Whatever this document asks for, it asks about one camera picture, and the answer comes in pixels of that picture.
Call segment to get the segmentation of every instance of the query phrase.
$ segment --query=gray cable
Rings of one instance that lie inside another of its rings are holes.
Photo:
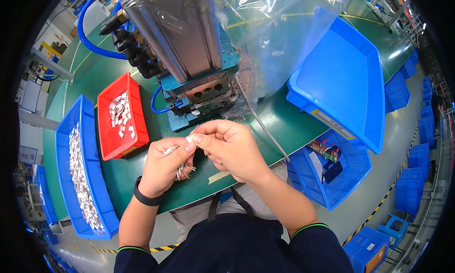
[[[242,96],[243,96],[243,99],[245,100],[245,102],[247,103],[248,105],[248,108],[250,109],[251,113],[253,114],[254,118],[256,118],[256,121],[258,121],[259,125],[261,125],[261,128],[264,130],[264,132],[267,134],[267,136],[269,136],[269,138],[273,141],[273,143],[277,146],[277,148],[280,150],[280,152],[284,155],[284,157],[286,157],[286,161],[287,162],[291,162],[291,159],[289,158],[289,156],[287,156],[286,152],[283,150],[283,148],[280,146],[280,144],[278,144],[277,140],[272,136],[272,134],[270,134],[270,132],[267,130],[267,128],[265,127],[264,123],[261,121],[261,119],[259,119],[258,115],[256,114],[256,112],[254,111],[254,109],[251,107],[250,103],[248,102],[248,99],[245,95],[245,91],[243,90],[243,87],[240,85],[240,82],[238,81],[237,79],[237,75],[234,77],[234,80],[235,82],[237,83],[238,85],[238,88],[240,89],[240,92],[242,93]]]

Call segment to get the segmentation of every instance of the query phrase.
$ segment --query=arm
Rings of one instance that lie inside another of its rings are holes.
[[[187,140],[203,149],[217,169],[229,171],[234,179],[250,185],[287,228],[289,236],[317,223],[310,200],[269,169],[247,126],[227,120],[209,121]]]
[[[182,147],[164,156],[163,151],[173,146]],[[185,138],[165,138],[151,143],[138,186],[139,191],[149,198],[161,196],[172,186],[177,168],[183,162],[192,165],[195,150],[196,146],[188,143]],[[184,168],[183,171],[188,174],[191,170]],[[149,242],[157,212],[158,206],[144,205],[133,196],[120,220],[118,231],[120,247],[140,247],[150,251]]]
[[[289,237],[304,226],[318,222],[310,200],[269,168],[263,176],[247,184],[286,227]]]

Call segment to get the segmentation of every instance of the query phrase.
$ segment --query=yellow black floor tape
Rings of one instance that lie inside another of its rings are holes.
[[[67,248],[74,249],[74,250],[79,250],[79,248],[77,246],[69,246],[69,245],[66,245],[66,244],[60,244],[60,246],[67,247]]]
[[[403,162],[403,165],[401,166],[401,169],[400,169],[400,172],[398,173],[397,177],[395,178],[395,181],[394,183],[392,184],[392,186],[390,186],[390,189],[387,191],[387,193],[385,194],[384,198],[382,199],[382,201],[379,203],[379,205],[376,207],[376,209],[371,213],[371,215],[368,217],[368,219],[366,219],[366,221],[350,236],[348,237],[348,239],[346,239],[342,244],[341,246],[344,246],[347,242],[349,242],[357,233],[360,232],[360,230],[368,223],[368,221],[373,217],[373,215],[379,210],[379,208],[381,207],[381,205],[384,203],[385,199],[389,196],[390,192],[392,191],[392,189],[395,187],[395,184],[398,180],[398,178],[400,177],[400,174],[401,172],[403,171],[405,165],[406,165],[406,162],[408,160],[408,157],[409,157],[409,153],[411,152],[411,148],[412,148],[412,145],[414,145],[414,140],[415,140],[415,136],[417,135],[417,130],[419,128],[419,120],[420,120],[420,111],[419,111],[419,116],[417,118],[417,126],[415,127],[415,132],[414,132],[414,136],[412,137],[412,142],[411,142],[411,146],[409,147],[409,151],[408,151],[408,154],[406,155],[406,159],[405,159],[405,162]]]
[[[95,248],[93,246],[93,244],[90,242],[90,240],[88,240],[88,243],[90,244],[90,246],[93,248],[94,251],[104,252],[104,253],[117,253],[117,250]],[[176,248],[179,245],[180,245],[179,243],[175,243],[175,244],[171,244],[171,245],[168,245],[168,246],[155,247],[155,248],[151,248],[150,251],[151,252],[159,252],[159,251],[171,250],[171,249]]]

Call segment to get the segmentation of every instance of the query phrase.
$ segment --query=red component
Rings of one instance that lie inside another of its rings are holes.
[[[109,105],[114,98],[122,95],[124,91],[128,91],[131,120],[126,125],[125,135],[120,138],[118,132],[122,125],[112,128]],[[131,132],[128,131],[129,126],[134,128],[134,138],[131,137]],[[142,112],[139,84],[131,77],[129,72],[121,75],[98,95],[98,133],[100,136],[101,156],[104,161],[108,161],[111,158],[121,158],[150,141],[144,113]]]

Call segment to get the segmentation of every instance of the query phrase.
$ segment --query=label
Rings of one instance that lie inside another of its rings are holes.
[[[122,152],[122,155],[126,155],[126,154],[128,154],[128,153],[134,151],[135,149],[137,149],[137,146],[132,146],[132,147],[130,147],[128,150]]]
[[[316,169],[316,173],[318,174],[319,180],[321,180],[321,183],[324,182],[325,179],[324,177],[322,177],[322,164],[314,151],[310,153],[310,159],[314,165],[314,168]]]
[[[370,243],[370,245],[367,247],[367,250],[372,250],[374,247],[374,243]]]
[[[326,123],[327,125],[331,126],[332,129],[340,133],[343,137],[345,137],[348,140],[356,139],[356,136],[351,134],[348,130],[343,128],[339,123],[337,123],[335,120],[324,114],[322,111],[319,109],[314,110],[311,112],[314,116],[316,116],[318,119],[320,119],[322,122]]]

